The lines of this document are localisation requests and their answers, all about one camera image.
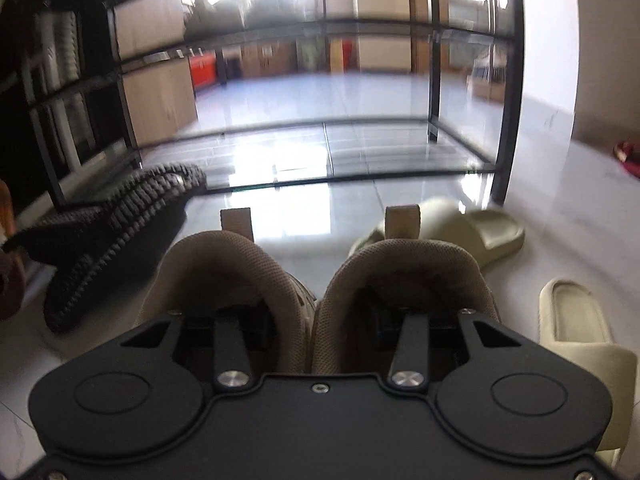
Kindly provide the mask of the beige sneaker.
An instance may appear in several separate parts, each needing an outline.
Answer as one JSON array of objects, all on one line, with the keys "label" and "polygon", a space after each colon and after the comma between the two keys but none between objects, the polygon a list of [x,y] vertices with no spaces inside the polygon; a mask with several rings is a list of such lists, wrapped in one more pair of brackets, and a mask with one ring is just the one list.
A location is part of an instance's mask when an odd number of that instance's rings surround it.
[{"label": "beige sneaker", "polygon": [[450,318],[468,308],[500,320],[473,256],[425,227],[419,205],[390,206],[336,271],[314,321],[314,374],[387,370],[408,313]]},{"label": "beige sneaker", "polygon": [[274,344],[274,370],[305,373],[316,296],[255,243],[250,208],[224,209],[220,222],[219,230],[189,235],[166,252],[134,324],[170,311],[247,306],[260,342]]}]

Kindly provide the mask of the cream slide sandal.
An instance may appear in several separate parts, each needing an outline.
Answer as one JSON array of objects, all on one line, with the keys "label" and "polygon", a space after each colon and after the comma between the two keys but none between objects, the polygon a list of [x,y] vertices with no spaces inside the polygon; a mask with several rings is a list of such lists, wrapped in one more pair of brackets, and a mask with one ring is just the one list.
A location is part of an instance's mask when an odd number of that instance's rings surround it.
[{"label": "cream slide sandal", "polygon": [[447,197],[389,206],[384,219],[350,248],[349,255],[388,238],[439,240],[466,250],[480,268],[518,252],[525,229],[502,209],[461,208]]},{"label": "cream slide sandal", "polygon": [[597,456],[616,467],[628,443],[638,356],[616,344],[597,298],[571,280],[552,280],[538,299],[539,343],[606,385],[613,411]]}]

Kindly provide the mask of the black slipper, lower one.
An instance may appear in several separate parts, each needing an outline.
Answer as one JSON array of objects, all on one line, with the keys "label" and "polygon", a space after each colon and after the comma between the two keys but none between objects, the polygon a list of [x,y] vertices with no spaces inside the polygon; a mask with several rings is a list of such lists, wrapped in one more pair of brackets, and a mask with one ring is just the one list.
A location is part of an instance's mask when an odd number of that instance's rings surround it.
[{"label": "black slipper, lower one", "polygon": [[186,220],[186,204],[205,187],[199,166],[168,164],[139,170],[115,188],[81,252],[55,266],[43,304],[47,328],[70,332],[103,294],[149,276]]}]

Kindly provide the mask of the black slipper, one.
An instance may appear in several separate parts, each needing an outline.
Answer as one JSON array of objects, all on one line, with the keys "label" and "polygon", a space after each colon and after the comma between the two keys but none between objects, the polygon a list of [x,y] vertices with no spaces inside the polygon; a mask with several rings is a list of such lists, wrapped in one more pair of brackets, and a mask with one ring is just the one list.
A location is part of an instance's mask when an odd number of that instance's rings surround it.
[{"label": "black slipper, one", "polygon": [[168,164],[139,170],[115,188],[81,252],[55,266],[43,304],[47,328],[70,332],[103,294],[149,276],[186,220],[186,204],[205,187],[199,166]]},{"label": "black slipper, one", "polygon": [[73,203],[62,212],[50,212],[19,230],[1,245],[5,254],[19,252],[30,260],[59,266],[81,252],[88,232],[110,211],[107,200]]}]

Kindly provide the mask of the black slipper, upper one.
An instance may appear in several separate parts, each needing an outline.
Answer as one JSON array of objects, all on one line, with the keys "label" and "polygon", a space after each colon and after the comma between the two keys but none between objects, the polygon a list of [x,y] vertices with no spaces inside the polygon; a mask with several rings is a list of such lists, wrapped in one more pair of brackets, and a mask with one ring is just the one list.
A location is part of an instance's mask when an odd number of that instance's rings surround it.
[{"label": "black slipper, upper one", "polygon": [[110,211],[107,200],[73,203],[62,212],[50,212],[19,230],[1,245],[5,254],[19,252],[30,260],[59,266],[81,252],[88,232]]}]

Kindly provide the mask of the cardboard box stack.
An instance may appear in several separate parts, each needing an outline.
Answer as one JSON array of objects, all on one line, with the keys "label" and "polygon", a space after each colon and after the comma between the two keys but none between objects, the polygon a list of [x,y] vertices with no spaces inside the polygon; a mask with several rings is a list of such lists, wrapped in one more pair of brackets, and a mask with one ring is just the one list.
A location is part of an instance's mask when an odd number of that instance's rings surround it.
[{"label": "cardboard box stack", "polygon": [[[116,6],[123,60],[184,39],[181,0],[131,0]],[[198,118],[189,61],[178,58],[122,78],[137,144],[166,141]]]}]

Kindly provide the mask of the black metal shoe rack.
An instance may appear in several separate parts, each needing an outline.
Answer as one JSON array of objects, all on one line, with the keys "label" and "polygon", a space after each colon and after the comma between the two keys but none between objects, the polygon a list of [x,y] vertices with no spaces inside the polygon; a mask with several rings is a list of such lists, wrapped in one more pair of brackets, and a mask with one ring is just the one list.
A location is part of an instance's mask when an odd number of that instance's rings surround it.
[{"label": "black metal shoe rack", "polygon": [[[184,39],[123,60],[131,0],[6,0],[18,98],[55,209],[135,169],[201,167],[210,194],[479,178],[506,199],[523,0],[181,0]],[[195,122],[139,145],[122,78],[189,61]]]}]

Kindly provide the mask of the red object on floor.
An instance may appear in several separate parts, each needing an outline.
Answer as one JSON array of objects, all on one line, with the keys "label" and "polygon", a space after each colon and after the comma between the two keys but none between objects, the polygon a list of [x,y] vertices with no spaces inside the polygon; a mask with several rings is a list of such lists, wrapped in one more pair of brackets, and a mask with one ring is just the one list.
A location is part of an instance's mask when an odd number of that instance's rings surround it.
[{"label": "red object on floor", "polygon": [[640,153],[633,143],[617,143],[613,148],[613,155],[627,174],[631,174],[637,179],[640,178]]}]

